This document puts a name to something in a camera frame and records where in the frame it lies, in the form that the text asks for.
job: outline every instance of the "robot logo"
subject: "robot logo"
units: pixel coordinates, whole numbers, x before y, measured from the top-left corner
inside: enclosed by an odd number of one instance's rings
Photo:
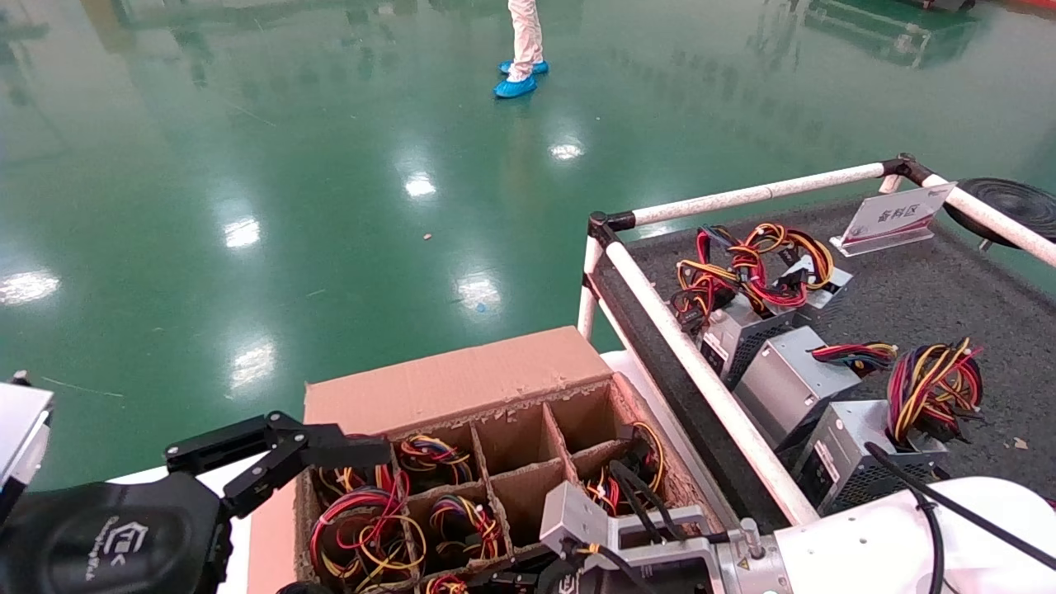
[[[120,520],[117,516],[111,516],[106,523],[102,524],[102,530],[99,531],[99,535],[95,537],[95,542],[92,545],[92,551],[88,554],[88,569],[84,570],[84,581],[92,581],[95,579],[95,570],[99,567],[99,551],[102,549],[103,540],[106,540],[107,531],[110,526],[117,523]]]
[[[143,546],[143,540],[147,536],[147,531],[149,530],[150,528],[138,522],[129,522],[110,531],[110,536],[107,537],[107,544],[102,547],[103,555],[109,555],[111,553],[117,554],[117,556],[110,561],[110,567],[124,565],[126,563],[126,554],[139,551],[139,547]]]
[[[560,583],[558,583],[558,594],[579,594],[580,592],[580,576],[579,574],[566,575]]]

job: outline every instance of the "blue shoe cover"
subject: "blue shoe cover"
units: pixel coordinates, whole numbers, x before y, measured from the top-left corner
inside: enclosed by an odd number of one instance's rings
[[[512,97],[520,97],[521,95],[527,95],[535,90],[535,77],[529,76],[520,82],[510,82],[509,80],[503,80],[495,87],[495,96],[509,99]]]
[[[505,62],[498,64],[498,72],[509,74],[511,66],[513,66],[513,60],[506,60]],[[547,72],[550,72],[550,63],[546,60],[531,67],[532,74],[546,74]]]

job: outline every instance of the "power supply unit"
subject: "power supply unit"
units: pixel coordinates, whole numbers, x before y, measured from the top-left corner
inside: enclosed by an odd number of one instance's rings
[[[727,388],[737,385],[767,338],[788,332],[797,321],[792,309],[772,309],[769,314],[755,313],[748,297],[738,293],[724,308],[712,312],[697,335],[700,353]]]
[[[905,485],[881,466],[866,449],[873,442],[891,462],[924,482],[934,480],[936,464],[946,459],[946,446],[926,435],[916,450],[900,451],[888,439],[887,401],[829,403],[799,460],[792,478],[807,499],[827,516],[902,490]]]
[[[803,442],[825,405],[862,383],[843,364],[814,359],[810,351],[825,346],[807,326],[769,338],[733,390],[774,451]]]
[[[798,261],[785,271],[781,276],[787,276],[796,271],[807,271],[808,276],[814,276],[814,261],[810,256],[805,255]],[[832,277],[829,282],[817,291],[807,292],[807,303],[796,310],[796,315],[804,318],[800,323],[819,322],[825,317],[831,317],[843,309],[847,301],[847,283],[853,275],[837,267],[832,268]]]

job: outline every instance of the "white pants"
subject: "white pants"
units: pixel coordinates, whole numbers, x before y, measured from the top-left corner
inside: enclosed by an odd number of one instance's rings
[[[531,76],[532,66],[543,61],[543,27],[539,24],[535,0],[509,0],[513,19],[513,64],[510,82],[520,82]]]

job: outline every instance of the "sign holder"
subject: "sign holder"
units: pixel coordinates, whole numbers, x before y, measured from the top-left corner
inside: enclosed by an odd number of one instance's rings
[[[850,258],[930,239],[935,234],[928,227],[955,187],[957,182],[950,182],[867,198],[844,235],[829,242]]]

